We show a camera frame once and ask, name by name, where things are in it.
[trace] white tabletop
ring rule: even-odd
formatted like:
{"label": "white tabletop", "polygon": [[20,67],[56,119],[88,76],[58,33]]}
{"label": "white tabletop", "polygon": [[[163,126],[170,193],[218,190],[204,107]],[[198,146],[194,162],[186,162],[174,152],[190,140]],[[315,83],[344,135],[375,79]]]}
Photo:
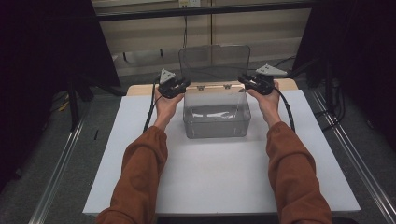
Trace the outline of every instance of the white tabletop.
{"label": "white tabletop", "polygon": [[[332,211],[360,207],[301,91],[283,91],[294,116],[296,132],[317,164],[320,190]],[[276,212],[265,153],[266,123],[254,98],[248,96],[251,121],[246,137],[189,139],[183,123],[183,103],[166,128],[169,150],[158,191],[160,216],[253,215]],[[109,207],[120,178],[124,149],[141,133],[150,96],[123,97],[98,169],[85,214]],[[289,123],[283,103],[281,118]]]}

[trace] transparent box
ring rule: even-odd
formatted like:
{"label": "transparent box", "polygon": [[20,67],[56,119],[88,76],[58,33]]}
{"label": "transparent box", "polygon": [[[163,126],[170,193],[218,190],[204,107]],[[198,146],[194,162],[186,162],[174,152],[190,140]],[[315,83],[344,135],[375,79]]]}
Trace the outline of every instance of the transparent box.
{"label": "transparent box", "polygon": [[244,85],[248,46],[203,46],[179,52],[181,75],[191,81],[184,96],[183,120],[189,138],[243,137],[250,110]]}

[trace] rust-colored sweater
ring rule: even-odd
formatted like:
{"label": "rust-colored sweater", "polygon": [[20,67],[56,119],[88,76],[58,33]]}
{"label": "rust-colored sweater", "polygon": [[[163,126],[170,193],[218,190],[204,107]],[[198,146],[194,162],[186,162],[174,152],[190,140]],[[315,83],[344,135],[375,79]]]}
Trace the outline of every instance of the rust-colored sweater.
{"label": "rust-colored sweater", "polygon": [[[298,136],[284,123],[267,134],[268,176],[280,223],[332,223],[331,211],[320,194],[315,161]],[[97,223],[152,223],[160,176],[168,155],[166,134],[155,126],[129,145],[110,207]]]}

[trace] wall outlet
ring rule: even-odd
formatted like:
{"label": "wall outlet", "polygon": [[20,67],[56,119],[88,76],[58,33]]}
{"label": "wall outlet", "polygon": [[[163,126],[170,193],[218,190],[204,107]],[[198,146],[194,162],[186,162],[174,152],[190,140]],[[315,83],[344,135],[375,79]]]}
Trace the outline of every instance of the wall outlet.
{"label": "wall outlet", "polygon": [[200,7],[201,0],[178,0],[178,7]]}

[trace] person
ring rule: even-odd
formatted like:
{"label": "person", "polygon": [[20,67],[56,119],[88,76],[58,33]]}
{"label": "person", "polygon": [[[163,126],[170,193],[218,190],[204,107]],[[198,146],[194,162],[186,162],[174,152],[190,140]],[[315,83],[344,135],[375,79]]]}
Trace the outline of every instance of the person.
{"label": "person", "polygon": [[[280,223],[332,223],[330,207],[319,190],[314,158],[278,114],[279,94],[247,92],[257,99],[269,127],[268,177]],[[167,158],[164,131],[183,94],[166,99],[155,91],[155,97],[159,99],[157,118],[126,148],[110,206],[98,215],[97,223],[152,223],[155,217],[157,189]]]}

